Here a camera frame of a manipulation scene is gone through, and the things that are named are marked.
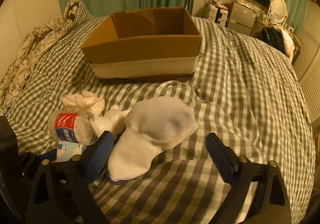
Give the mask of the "white oval vanity mirror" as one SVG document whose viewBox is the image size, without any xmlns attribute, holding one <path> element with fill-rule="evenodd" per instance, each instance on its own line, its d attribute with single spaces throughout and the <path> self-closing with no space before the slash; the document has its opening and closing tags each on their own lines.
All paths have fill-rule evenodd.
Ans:
<svg viewBox="0 0 320 224">
<path fill-rule="evenodd" d="M 275 23 L 283 23 L 288 15 L 285 0 L 273 0 L 270 5 L 270 13 L 275 17 Z"/>
</svg>

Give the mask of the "plastic bottle red blue label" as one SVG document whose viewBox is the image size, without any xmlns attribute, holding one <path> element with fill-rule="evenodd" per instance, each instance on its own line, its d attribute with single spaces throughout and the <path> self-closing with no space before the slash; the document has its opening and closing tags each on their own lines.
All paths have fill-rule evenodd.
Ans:
<svg viewBox="0 0 320 224">
<path fill-rule="evenodd" d="M 96 136 L 90 124 L 90 112 L 56 110 L 48 120 L 50 135 L 57 141 L 91 145 Z"/>
</svg>

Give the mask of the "white figurine toy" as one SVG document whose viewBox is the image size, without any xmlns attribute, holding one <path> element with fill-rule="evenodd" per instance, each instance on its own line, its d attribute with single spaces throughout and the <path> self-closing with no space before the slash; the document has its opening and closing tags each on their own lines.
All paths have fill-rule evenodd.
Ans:
<svg viewBox="0 0 320 224">
<path fill-rule="evenodd" d="M 93 116 L 89 123 L 97 138 L 101 137 L 105 131 L 113 135 L 114 140 L 124 131 L 125 119 L 131 109 L 120 110 L 118 105 L 113 105 L 104 116 Z"/>
</svg>

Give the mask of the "white tissue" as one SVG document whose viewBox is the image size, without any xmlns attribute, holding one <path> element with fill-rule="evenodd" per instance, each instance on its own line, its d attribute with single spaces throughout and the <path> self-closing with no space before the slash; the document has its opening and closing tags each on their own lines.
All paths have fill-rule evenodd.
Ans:
<svg viewBox="0 0 320 224">
<path fill-rule="evenodd" d="M 81 94 L 68 94 L 61 98 L 61 102 L 68 111 L 89 112 L 99 116 L 105 108 L 105 100 L 89 91 Z"/>
</svg>

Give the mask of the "white drawer unit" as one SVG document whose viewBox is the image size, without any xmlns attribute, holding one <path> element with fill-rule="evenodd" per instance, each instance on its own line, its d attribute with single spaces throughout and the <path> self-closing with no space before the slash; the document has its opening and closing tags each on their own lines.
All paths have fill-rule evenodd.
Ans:
<svg viewBox="0 0 320 224">
<path fill-rule="evenodd" d="M 221 25 L 222 27 L 226 26 L 228 17 L 228 10 L 218 8 L 213 4 L 209 4 L 206 8 L 206 18 L 214 23 Z"/>
</svg>

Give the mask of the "white sock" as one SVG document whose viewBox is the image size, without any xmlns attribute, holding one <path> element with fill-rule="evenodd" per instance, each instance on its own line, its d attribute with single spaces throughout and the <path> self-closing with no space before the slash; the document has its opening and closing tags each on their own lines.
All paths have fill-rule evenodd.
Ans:
<svg viewBox="0 0 320 224">
<path fill-rule="evenodd" d="M 192 108 L 177 97 L 137 102 L 107 162 L 110 181 L 119 183 L 145 174 L 153 159 L 189 138 L 198 129 Z"/>
</svg>

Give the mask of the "grey cabinet under television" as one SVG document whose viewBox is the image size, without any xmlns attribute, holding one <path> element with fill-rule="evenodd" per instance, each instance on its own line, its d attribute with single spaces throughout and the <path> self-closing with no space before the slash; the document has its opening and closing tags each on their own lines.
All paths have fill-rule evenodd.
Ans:
<svg viewBox="0 0 320 224">
<path fill-rule="evenodd" d="M 253 36 L 254 33 L 266 25 L 262 21 L 262 15 L 257 14 L 250 8 L 238 3 L 231 3 L 227 28 L 241 34 Z"/>
</svg>

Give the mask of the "checkered pillow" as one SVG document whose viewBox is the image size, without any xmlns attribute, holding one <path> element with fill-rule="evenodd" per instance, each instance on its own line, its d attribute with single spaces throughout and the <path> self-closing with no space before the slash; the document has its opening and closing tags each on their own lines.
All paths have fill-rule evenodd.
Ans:
<svg viewBox="0 0 320 224">
<path fill-rule="evenodd" d="M 71 21 L 72 26 L 76 27 L 94 19 L 94 16 L 81 0 L 69 0 L 63 13 L 63 19 Z"/>
</svg>

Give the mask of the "grey checkered duvet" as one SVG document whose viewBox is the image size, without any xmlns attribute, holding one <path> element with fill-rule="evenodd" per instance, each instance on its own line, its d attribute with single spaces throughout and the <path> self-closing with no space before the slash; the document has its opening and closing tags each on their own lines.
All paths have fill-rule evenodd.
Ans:
<svg viewBox="0 0 320 224">
<path fill-rule="evenodd" d="M 188 82 L 105 85 L 93 74 L 81 44 L 102 22 L 88 20 L 69 32 L 39 61 L 25 89 L 8 109 L 20 152 L 45 153 L 55 146 L 48 131 L 61 98 L 90 91 L 106 106 L 131 108 L 157 96 L 174 96 L 194 110 L 198 130 L 161 153 L 143 176 L 122 184 L 103 180 L 94 197 L 111 223 L 208 223 L 229 191 L 205 146 L 215 133 L 250 161 L 277 162 L 299 223 L 310 200 L 315 145 L 308 108 L 286 56 L 252 37 L 195 18 L 199 60 Z"/>
</svg>

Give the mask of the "teal plastic packet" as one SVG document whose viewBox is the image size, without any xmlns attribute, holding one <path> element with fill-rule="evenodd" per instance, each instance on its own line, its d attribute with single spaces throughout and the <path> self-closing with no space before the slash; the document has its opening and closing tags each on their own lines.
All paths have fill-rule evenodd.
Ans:
<svg viewBox="0 0 320 224">
<path fill-rule="evenodd" d="M 59 141 L 56 152 L 56 162 L 65 162 L 70 160 L 74 155 L 82 155 L 86 146 L 80 143 Z"/>
</svg>

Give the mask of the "black bag on chair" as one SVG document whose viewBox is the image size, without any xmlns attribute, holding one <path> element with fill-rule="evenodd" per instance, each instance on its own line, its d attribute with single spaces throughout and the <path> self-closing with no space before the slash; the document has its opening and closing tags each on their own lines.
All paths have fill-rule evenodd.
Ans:
<svg viewBox="0 0 320 224">
<path fill-rule="evenodd" d="M 283 54 L 285 54 L 285 48 L 283 43 L 283 37 L 280 32 L 271 27 L 263 27 L 258 29 L 253 37 L 267 43 L 269 46 L 276 48 Z"/>
</svg>

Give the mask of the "brown cardboard box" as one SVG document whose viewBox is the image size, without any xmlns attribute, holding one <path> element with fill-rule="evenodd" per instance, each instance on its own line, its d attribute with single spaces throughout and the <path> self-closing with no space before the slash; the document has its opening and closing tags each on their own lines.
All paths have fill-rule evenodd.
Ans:
<svg viewBox="0 0 320 224">
<path fill-rule="evenodd" d="M 201 44 L 185 8 L 148 8 L 106 17 L 81 45 L 95 76 L 103 80 L 189 78 Z"/>
</svg>

